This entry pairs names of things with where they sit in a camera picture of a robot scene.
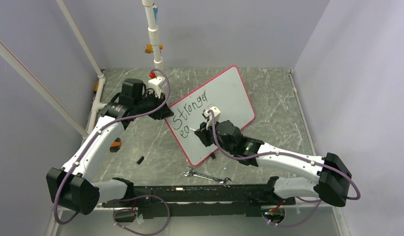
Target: wrench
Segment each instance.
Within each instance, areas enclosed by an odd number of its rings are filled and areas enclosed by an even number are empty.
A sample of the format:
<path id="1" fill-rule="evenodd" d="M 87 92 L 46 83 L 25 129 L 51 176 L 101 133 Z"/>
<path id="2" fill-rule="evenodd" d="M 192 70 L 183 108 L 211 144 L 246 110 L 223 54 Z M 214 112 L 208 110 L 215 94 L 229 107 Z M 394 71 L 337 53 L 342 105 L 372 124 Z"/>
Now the wrench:
<path id="1" fill-rule="evenodd" d="M 212 176 L 209 176 L 209 175 L 205 175 L 205 174 L 196 172 L 196 171 L 194 171 L 193 168 L 191 168 L 191 167 L 189 167 L 189 166 L 187 166 L 187 168 L 189 169 L 189 171 L 183 172 L 183 175 L 185 175 L 186 177 L 197 176 L 197 177 L 200 177 L 200 178 L 205 178 L 205 179 L 208 179 L 208 180 L 212 180 L 212 181 L 221 183 L 224 187 L 228 187 L 228 188 L 229 188 L 230 186 L 229 186 L 228 184 L 226 184 L 226 182 L 227 182 L 227 181 L 231 181 L 231 182 L 232 182 L 232 180 L 231 180 L 230 178 L 220 179 L 220 178 L 216 178 L 216 177 L 212 177 Z"/>

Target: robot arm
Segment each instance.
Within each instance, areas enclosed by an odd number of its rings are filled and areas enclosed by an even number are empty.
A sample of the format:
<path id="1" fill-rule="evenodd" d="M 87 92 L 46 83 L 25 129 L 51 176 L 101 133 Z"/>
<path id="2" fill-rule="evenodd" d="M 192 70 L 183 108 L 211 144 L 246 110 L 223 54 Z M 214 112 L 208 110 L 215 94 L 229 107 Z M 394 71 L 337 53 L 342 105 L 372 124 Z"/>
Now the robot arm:
<path id="1" fill-rule="evenodd" d="M 218 144 L 232 155 L 230 158 L 236 159 L 244 165 L 278 167 L 298 176 L 295 178 L 271 177 L 267 185 L 273 195 L 280 199 L 319 197 L 330 205 L 345 206 L 349 181 L 339 174 L 321 167 L 321 165 L 334 167 L 351 178 L 351 173 L 337 155 L 328 153 L 326 157 L 310 156 L 283 150 L 262 140 L 242 135 L 240 129 L 229 120 L 213 124 L 213 114 L 217 120 L 220 110 L 211 105 L 203 112 L 207 121 L 201 123 L 200 128 L 195 131 L 206 147 L 215 144 L 214 125 Z"/>
<path id="2" fill-rule="evenodd" d="M 87 215 L 99 203 L 130 197 L 126 195 L 132 192 L 128 190 L 133 188 L 133 183 L 125 179 L 114 178 L 107 182 L 98 183 L 88 181 L 95 175 L 111 144 L 123 133 L 132 120 L 127 119 L 116 122 L 106 127 L 103 131 L 101 129 L 116 119 L 144 114 L 160 106 L 165 100 L 165 85 L 166 82 L 163 77 L 155 76 L 149 80 L 148 89 L 141 80 L 126 79 L 123 82 L 122 91 L 116 94 L 100 111 L 100 118 L 96 127 L 79 150 L 60 169 L 51 168 L 48 172 L 47 184 L 53 202 L 63 178 L 68 174 L 73 164 L 75 168 L 69 174 L 60 193 L 58 201 L 60 206 Z M 161 120 L 171 115 L 173 115 L 173 112 L 165 104 L 161 109 L 149 116 L 153 119 Z M 93 134 L 96 132 L 100 135 L 91 142 Z M 84 150 L 87 151 L 78 162 L 77 159 Z"/>

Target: whiteboard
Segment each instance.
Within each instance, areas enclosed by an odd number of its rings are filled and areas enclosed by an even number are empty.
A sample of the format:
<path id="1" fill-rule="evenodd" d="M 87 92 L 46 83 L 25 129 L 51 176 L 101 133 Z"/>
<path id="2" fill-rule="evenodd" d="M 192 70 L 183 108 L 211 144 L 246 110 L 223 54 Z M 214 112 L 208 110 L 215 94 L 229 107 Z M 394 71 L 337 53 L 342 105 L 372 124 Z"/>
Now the whiteboard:
<path id="1" fill-rule="evenodd" d="M 198 129 L 206 121 L 203 110 L 214 104 L 220 109 L 220 120 L 230 120 L 236 127 L 244 128 L 255 118 L 241 74 L 231 66 L 199 88 L 193 90 L 170 106 L 174 112 L 166 120 L 168 127 L 193 166 L 202 163 L 217 147 L 205 147 L 191 129 Z"/>

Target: red cap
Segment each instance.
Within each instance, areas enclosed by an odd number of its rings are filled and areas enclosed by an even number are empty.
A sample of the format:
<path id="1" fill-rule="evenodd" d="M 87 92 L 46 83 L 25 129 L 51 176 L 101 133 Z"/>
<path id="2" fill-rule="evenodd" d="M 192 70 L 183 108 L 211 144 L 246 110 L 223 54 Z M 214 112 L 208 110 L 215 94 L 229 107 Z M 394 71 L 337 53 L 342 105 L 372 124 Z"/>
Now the red cap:
<path id="1" fill-rule="evenodd" d="M 153 79 L 153 78 L 157 77 L 157 75 L 155 75 L 155 72 L 150 72 L 150 77 L 151 77 L 151 79 Z"/>

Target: white corner post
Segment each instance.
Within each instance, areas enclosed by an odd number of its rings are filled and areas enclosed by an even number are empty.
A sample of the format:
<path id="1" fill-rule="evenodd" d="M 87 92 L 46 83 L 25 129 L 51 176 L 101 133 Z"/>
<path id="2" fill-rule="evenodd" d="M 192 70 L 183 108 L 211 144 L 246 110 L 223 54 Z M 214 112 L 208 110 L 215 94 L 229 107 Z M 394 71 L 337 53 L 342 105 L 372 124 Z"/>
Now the white corner post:
<path id="1" fill-rule="evenodd" d="M 150 36 L 150 43 L 153 48 L 154 65 L 157 69 L 164 70 L 164 63 L 160 52 L 160 37 L 158 26 L 155 24 L 155 15 L 153 4 L 154 0 L 142 0 L 145 7 L 145 13 L 148 21 L 148 34 Z"/>
<path id="2" fill-rule="evenodd" d="M 55 97 L 42 85 L 42 83 L 11 53 L 11 51 L 0 41 L 0 56 L 9 63 L 50 105 L 67 120 L 83 137 L 88 133 L 84 128 L 68 113 L 68 111 L 55 99 Z"/>
<path id="3" fill-rule="evenodd" d="M 94 125 L 96 124 L 97 113 L 99 112 L 100 109 L 102 109 L 105 106 L 105 104 L 100 102 L 100 98 L 102 96 L 103 86 L 106 82 L 106 78 L 105 78 L 105 75 L 100 70 L 99 66 L 97 65 L 96 60 L 94 59 L 89 48 L 87 47 L 87 44 L 84 41 L 79 29 L 77 28 L 76 23 L 74 22 L 73 18 L 71 17 L 70 12 L 68 11 L 67 6 L 65 5 L 64 1 L 63 0 L 56 0 L 56 1 L 57 1 L 58 6 L 60 7 L 64 17 L 67 19 L 68 24 L 70 25 L 71 29 L 73 30 L 74 35 L 76 36 L 81 47 L 83 48 L 83 51 L 86 53 L 87 58 L 89 59 L 90 63 L 92 64 L 93 69 L 96 71 L 97 77 L 99 78 L 97 91 L 96 91 L 96 95 L 94 96 L 92 110 L 90 112 L 90 118 L 89 118 L 88 127 L 87 127 L 87 133 L 90 134 L 94 128 Z"/>

